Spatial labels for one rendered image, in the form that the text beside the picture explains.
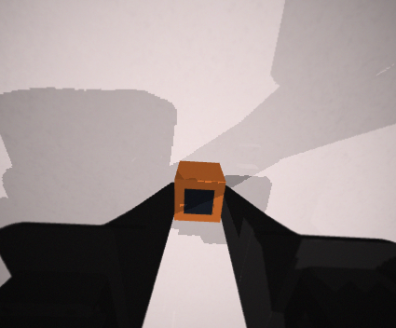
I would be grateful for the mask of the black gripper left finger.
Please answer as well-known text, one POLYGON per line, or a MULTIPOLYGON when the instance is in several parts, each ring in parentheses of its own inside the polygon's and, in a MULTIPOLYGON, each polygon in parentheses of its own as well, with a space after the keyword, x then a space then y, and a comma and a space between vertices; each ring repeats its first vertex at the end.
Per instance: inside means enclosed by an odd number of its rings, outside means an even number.
POLYGON ((0 228, 0 257, 18 270, 101 273, 118 328, 143 328, 174 217, 174 182, 103 225, 16 223, 0 228))

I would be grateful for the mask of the orange block with black square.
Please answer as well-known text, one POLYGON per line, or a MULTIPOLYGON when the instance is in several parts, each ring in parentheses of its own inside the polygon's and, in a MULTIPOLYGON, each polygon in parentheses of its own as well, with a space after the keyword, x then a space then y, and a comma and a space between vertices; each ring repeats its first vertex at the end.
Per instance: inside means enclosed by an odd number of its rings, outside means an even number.
POLYGON ((220 163, 180 161, 174 190, 174 220, 220 223, 225 192, 220 163))

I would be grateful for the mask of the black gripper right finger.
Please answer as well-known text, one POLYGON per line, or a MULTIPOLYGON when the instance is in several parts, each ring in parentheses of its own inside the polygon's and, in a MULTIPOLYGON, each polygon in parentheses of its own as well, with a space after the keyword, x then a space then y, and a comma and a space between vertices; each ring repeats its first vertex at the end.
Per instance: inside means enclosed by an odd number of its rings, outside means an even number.
POLYGON ((221 220, 246 328, 278 328, 307 267, 388 269, 396 242, 299 234, 225 186, 221 220))

